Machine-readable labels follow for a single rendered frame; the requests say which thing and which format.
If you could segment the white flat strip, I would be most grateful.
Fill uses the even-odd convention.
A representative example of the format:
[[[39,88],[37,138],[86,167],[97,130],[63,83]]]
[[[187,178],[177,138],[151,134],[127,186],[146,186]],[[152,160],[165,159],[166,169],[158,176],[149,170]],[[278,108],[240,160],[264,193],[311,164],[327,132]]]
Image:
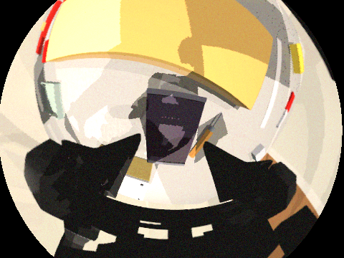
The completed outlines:
[[[272,107],[273,107],[273,104],[274,104],[274,100],[275,100],[275,97],[276,97],[276,92],[277,92],[277,87],[278,87],[278,85],[279,85],[279,80],[280,80],[280,70],[281,70],[281,52],[282,52],[282,50],[281,50],[281,46],[282,46],[282,43],[280,42],[280,40],[278,40],[278,38],[276,37],[276,43],[277,43],[277,52],[276,52],[276,54],[277,54],[277,61],[276,61],[276,74],[275,74],[275,81],[273,82],[273,88],[272,88],[272,97],[269,99],[270,101],[269,101],[269,105],[267,106],[267,111],[266,111],[266,114],[264,114],[264,120],[262,120],[262,122],[261,122],[261,128],[264,128],[264,127],[266,127],[266,124],[267,124],[267,120],[269,120],[269,114],[270,114],[270,112],[272,111]]]

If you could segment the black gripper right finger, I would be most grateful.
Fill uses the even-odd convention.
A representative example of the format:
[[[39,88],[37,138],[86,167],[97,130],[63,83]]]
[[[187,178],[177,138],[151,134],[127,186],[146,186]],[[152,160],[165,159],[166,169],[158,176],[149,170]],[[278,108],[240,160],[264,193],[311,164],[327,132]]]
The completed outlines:
[[[272,160],[242,161],[209,141],[204,143],[204,155],[217,190],[220,203],[233,200],[233,195],[244,186],[256,171],[272,166]]]

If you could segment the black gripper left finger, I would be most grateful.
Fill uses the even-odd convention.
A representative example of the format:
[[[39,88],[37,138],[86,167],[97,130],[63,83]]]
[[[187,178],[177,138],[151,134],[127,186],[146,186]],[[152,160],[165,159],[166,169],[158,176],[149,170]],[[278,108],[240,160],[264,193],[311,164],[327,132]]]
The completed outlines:
[[[89,167],[101,186],[108,192],[108,196],[115,198],[135,157],[135,152],[138,151],[140,141],[141,134],[137,133],[95,148],[73,143],[71,140],[61,140],[61,145],[67,149],[69,158]]]

